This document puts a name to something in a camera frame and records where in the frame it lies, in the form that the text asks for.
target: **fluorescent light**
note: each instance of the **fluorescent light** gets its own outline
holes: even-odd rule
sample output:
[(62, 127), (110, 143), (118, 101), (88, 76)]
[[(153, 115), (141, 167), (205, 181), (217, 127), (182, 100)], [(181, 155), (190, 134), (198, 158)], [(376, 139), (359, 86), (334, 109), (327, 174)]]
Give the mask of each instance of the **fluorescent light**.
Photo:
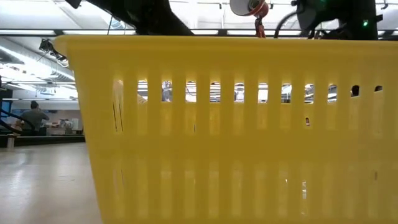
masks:
[(25, 85), (25, 84), (19, 84), (19, 85), (7, 84), (7, 85), (12, 86), (12, 87), (16, 87), (16, 88), (21, 88), (23, 90), (36, 91), (35, 88), (33, 88), (33, 87), (29, 86), (29, 85)]
[(255, 30), (227, 30), (227, 35), (255, 35)]
[(281, 30), (279, 31), (279, 35), (300, 35), (301, 31), (299, 30)]
[(9, 100), (9, 101), (77, 101), (77, 99), (68, 99), (68, 98), (57, 98), (57, 99), (51, 99), (51, 98), (3, 98), (2, 100)]
[(274, 30), (265, 30), (264, 34), (265, 35), (275, 35), (275, 31)]
[(217, 35), (218, 30), (191, 30), (195, 35)]
[(63, 87), (69, 87), (69, 88), (72, 88), (72, 89), (75, 89), (76, 90), (76, 87), (75, 86), (73, 86), (73, 85), (65, 85), (65, 84), (60, 84), (61, 86), (63, 86)]
[(41, 73), (43, 73), (43, 68), (47, 68), (47, 69), (49, 69), (51, 71), (57, 72), (58, 74), (61, 74), (61, 75), (65, 76), (65, 77), (67, 77), (69, 79), (75, 80), (75, 77), (73, 77), (73, 76), (71, 76), (71, 75), (69, 75), (69, 74), (67, 74), (65, 72), (59, 71), (57, 69), (58, 64), (56, 64), (54, 67), (50, 67), (50, 66), (48, 66), (46, 64), (40, 63), (40, 62), (30, 58), (30, 57), (26, 57), (25, 55), (19, 54), (19, 53), (15, 52), (15, 51), (9, 50), (9, 49), (7, 49), (5, 47), (0, 46), (0, 50), (3, 50), (6, 53), (11, 54), (12, 56), (17, 57), (20, 60), (22, 60), (23, 62), (25, 62), (26, 63), (25, 66), (28, 69), (29, 69), (29, 67), (32, 67), (32, 66), (33, 67), (37, 67), (36, 70), (41, 70)]
[(0, 34), (7, 35), (55, 35), (54, 30), (4, 30), (0, 29)]
[(20, 99), (20, 100), (43, 101), (43, 100), (46, 100), (46, 99), (43, 99), (43, 98), (34, 98), (34, 99)]
[(27, 81), (11, 81), (10, 82), (10, 84), (36, 84), (36, 85), (39, 85), (39, 84), (48, 84), (48, 82), (27, 82)]
[(282, 87), (282, 94), (288, 94), (292, 92), (292, 85)]
[(337, 96), (337, 93), (329, 93), (328, 94), (328, 98), (332, 98), (332, 97), (335, 97), (335, 96)]
[(64, 30), (64, 34), (73, 35), (134, 35), (135, 30)]
[(78, 35), (106, 35), (107, 30), (64, 30), (64, 34), (78, 34)]

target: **dark shirt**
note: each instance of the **dark shirt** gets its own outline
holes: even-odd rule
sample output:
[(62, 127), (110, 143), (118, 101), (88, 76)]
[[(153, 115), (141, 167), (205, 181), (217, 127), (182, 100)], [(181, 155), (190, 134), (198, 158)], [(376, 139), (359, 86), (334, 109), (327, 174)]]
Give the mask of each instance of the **dark shirt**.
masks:
[[(35, 126), (35, 130), (38, 131), (42, 125), (42, 120), (49, 120), (49, 117), (45, 115), (45, 113), (39, 111), (39, 110), (30, 110), (30, 111), (25, 111), (21, 115), (21, 118), (24, 118), (28, 121), (30, 121), (33, 126)], [(25, 124), (23, 129), (30, 129), (29, 124)]]

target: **ceiling light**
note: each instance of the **ceiling light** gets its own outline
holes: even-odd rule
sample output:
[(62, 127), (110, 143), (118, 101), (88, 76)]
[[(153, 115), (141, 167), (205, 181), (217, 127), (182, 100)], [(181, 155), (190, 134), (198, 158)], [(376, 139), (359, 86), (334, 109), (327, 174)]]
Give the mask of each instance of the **ceiling light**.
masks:
[(34, 71), (33, 74), (35, 74), (35, 75), (36, 75), (36, 74), (46, 74), (46, 73), (48, 73), (47, 76), (49, 76), (49, 75), (51, 75), (51, 73), (54, 71), (54, 72), (57, 72), (58, 74), (61, 74), (61, 75), (65, 76), (65, 77), (68, 77), (68, 78), (70, 78), (70, 79), (72, 79), (72, 80), (75, 80), (75, 77), (73, 77), (73, 76), (71, 76), (71, 75), (69, 75), (69, 74), (67, 74), (67, 73), (65, 73), (65, 72), (59, 71), (59, 70), (57, 69), (58, 64), (56, 64), (56, 65), (54, 66), (54, 68), (52, 68), (52, 67), (50, 67), (50, 66), (48, 66), (48, 65), (45, 65), (45, 64), (43, 64), (43, 63), (40, 63), (40, 62), (38, 62), (38, 61), (32, 59), (32, 58), (30, 58), (30, 57), (26, 57), (25, 55), (22, 55), (22, 54), (19, 54), (19, 53), (17, 53), (17, 52), (14, 52), (14, 51), (12, 51), (12, 50), (9, 50), (9, 49), (7, 49), (7, 48), (5, 48), (5, 47), (0, 46), (0, 50), (3, 50), (3, 51), (5, 51), (7, 54), (10, 54), (10, 55), (12, 55), (12, 56), (14, 56), (14, 57), (17, 57), (17, 58), (19, 58), (20, 60), (22, 60), (23, 62), (25, 62), (25, 63), (26, 63), (25, 67), (26, 67), (28, 70), (33, 70), (33, 71)]
[(27, 82), (27, 81), (11, 81), (9, 82), (10, 84), (31, 84), (31, 85), (43, 85), (43, 84), (49, 84), (48, 82)]
[(64, 34), (78, 34), (78, 35), (106, 35), (107, 30), (64, 30)]
[(29, 85), (24, 85), (24, 84), (19, 84), (19, 85), (7, 84), (7, 85), (12, 86), (12, 87), (16, 87), (16, 88), (21, 88), (23, 90), (36, 91), (35, 88), (33, 88), (33, 87), (29, 86)]
[(109, 31), (109, 35), (135, 35), (135, 34), (136, 34), (135, 30), (110, 30)]
[(195, 35), (217, 35), (218, 30), (191, 30)]
[(63, 86), (63, 87), (69, 87), (69, 88), (72, 88), (72, 89), (76, 90), (76, 87), (73, 86), (73, 85), (65, 85), (65, 84), (60, 84), (60, 85)]
[(328, 98), (332, 98), (332, 97), (335, 97), (335, 96), (337, 96), (337, 93), (329, 93), (328, 94)]
[(227, 35), (255, 35), (255, 30), (227, 30)]
[(54, 30), (8, 30), (0, 29), (1, 35), (55, 35)]
[(18, 99), (18, 100), (42, 101), (42, 100), (46, 100), (46, 99), (43, 99), (43, 98), (34, 98), (34, 99)]
[(281, 30), (279, 31), (279, 35), (300, 35), (300, 30)]

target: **black cable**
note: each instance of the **black cable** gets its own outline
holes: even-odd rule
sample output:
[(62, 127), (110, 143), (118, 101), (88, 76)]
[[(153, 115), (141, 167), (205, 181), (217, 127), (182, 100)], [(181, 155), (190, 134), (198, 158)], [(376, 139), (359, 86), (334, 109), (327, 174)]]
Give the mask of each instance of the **black cable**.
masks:
[(113, 16), (111, 16), (111, 20), (110, 20), (109, 26), (108, 26), (108, 33), (106, 35), (109, 35), (109, 31), (111, 30), (112, 19), (113, 19)]
[(274, 38), (275, 38), (275, 39), (277, 39), (277, 38), (279, 37), (279, 31), (280, 31), (280, 29), (282, 28), (282, 26), (284, 25), (284, 23), (285, 23), (288, 19), (290, 19), (292, 16), (295, 16), (295, 15), (297, 15), (297, 14), (298, 14), (297, 11), (291, 12), (291, 13), (287, 14), (285, 17), (283, 17), (283, 18), (279, 21), (278, 26), (277, 26), (276, 29), (275, 29), (275, 34), (274, 34)]

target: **black machine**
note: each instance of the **black machine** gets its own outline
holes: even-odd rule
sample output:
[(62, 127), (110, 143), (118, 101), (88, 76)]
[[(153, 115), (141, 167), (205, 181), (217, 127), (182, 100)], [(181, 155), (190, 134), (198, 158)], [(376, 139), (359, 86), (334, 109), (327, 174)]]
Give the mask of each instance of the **black machine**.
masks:
[[(78, 8), (81, 0), (66, 0)], [(113, 17), (134, 26), (140, 35), (193, 35), (190, 29), (172, 12), (168, 0), (87, 0), (109, 12)], [(233, 12), (239, 16), (249, 14), (264, 0), (231, 0)], [(315, 37), (315, 28), (321, 22), (338, 19), (340, 27), (321, 32), (322, 39), (377, 40), (375, 0), (294, 0), (296, 12), (286, 15), (275, 31), (275, 38), (283, 23), (297, 15), (298, 22), (308, 38)]]

